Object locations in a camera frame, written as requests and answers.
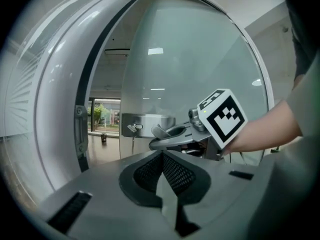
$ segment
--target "trash can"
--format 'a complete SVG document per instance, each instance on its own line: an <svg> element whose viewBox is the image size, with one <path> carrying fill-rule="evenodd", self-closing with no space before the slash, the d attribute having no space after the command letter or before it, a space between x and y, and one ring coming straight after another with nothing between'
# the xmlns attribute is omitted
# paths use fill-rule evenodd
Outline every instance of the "trash can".
<svg viewBox="0 0 320 240"><path fill-rule="evenodd" d="M102 142L102 143L107 142L107 134L106 134L106 133L102 133L102 134L101 134L101 142Z"/></svg>

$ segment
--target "window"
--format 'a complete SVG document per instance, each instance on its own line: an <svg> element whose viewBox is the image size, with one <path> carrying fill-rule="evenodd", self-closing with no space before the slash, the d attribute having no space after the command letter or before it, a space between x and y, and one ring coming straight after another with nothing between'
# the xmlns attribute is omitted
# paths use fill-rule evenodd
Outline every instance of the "window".
<svg viewBox="0 0 320 240"><path fill-rule="evenodd" d="M119 133L120 102L120 99L91 99L88 103L88 131Z"/></svg>

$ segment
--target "white cube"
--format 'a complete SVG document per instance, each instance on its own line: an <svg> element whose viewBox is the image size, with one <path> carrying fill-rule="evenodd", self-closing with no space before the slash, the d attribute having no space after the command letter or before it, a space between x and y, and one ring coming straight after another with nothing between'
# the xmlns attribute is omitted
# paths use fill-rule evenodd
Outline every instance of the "white cube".
<svg viewBox="0 0 320 240"><path fill-rule="evenodd" d="M199 119L223 150L248 122L230 89L217 89L197 105Z"/></svg>

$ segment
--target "mesh gripper pad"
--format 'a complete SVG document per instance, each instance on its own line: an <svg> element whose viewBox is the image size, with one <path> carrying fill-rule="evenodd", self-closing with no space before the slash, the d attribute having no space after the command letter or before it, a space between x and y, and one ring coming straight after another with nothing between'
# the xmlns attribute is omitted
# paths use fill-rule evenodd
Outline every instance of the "mesh gripper pad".
<svg viewBox="0 0 320 240"><path fill-rule="evenodd" d="M162 199L156 196L162 172L180 205L198 203L211 185L210 176L205 170L168 151L156 151L126 167L120 174L119 184L136 204L162 207Z"/></svg>

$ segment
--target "black and white pattern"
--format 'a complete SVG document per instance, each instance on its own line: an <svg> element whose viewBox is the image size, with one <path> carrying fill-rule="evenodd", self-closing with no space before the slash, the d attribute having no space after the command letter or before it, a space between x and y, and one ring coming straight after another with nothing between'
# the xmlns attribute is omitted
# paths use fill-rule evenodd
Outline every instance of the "black and white pattern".
<svg viewBox="0 0 320 240"><path fill-rule="evenodd" d="M223 142L226 142L245 122L243 115L231 96L207 120Z"/></svg>
<svg viewBox="0 0 320 240"><path fill-rule="evenodd" d="M218 98L224 92L225 92L224 90L216 90L199 105L200 110L205 109L211 102L213 102L216 98Z"/></svg>

